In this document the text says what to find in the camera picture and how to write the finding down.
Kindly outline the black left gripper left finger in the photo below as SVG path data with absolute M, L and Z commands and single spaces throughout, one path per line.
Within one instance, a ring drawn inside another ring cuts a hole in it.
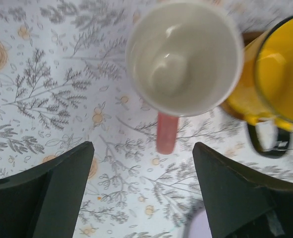
M 0 238 L 71 238 L 93 157 L 94 146 L 85 141 L 0 179 Z

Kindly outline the pink ceramic mug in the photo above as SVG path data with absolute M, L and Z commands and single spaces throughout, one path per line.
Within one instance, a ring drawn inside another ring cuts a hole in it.
M 173 152 L 180 117 L 220 105 L 243 65 L 243 39 L 226 10 L 202 0 L 169 0 L 144 14 L 126 43 L 126 72 L 158 111 L 156 147 Z

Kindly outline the yellow ceramic mug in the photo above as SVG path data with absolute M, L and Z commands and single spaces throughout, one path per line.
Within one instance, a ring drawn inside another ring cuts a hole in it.
M 254 150 L 278 159 L 290 146 L 293 132 L 293 16 L 290 16 L 244 48 L 240 80 L 226 99 L 243 115 Z M 259 122 L 272 120 L 277 137 L 271 149 L 258 138 Z

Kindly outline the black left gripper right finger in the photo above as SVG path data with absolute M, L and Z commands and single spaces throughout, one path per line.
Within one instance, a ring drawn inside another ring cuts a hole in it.
M 293 238 L 293 183 L 197 142 L 194 165 L 214 238 Z

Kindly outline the dark wooden grooved coaster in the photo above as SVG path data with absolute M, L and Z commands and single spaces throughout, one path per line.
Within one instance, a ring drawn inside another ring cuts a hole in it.
M 251 42 L 253 42 L 256 38 L 261 36 L 263 34 L 262 31 L 251 31 L 251 32 L 245 32 L 242 33 L 242 38 L 244 42 L 244 46 L 246 47 L 249 45 Z M 225 100 L 221 105 L 221 109 L 227 113 L 228 115 L 232 116 L 233 118 L 243 120 L 243 115 L 236 112 L 233 108 L 230 107 L 229 103 L 227 100 Z

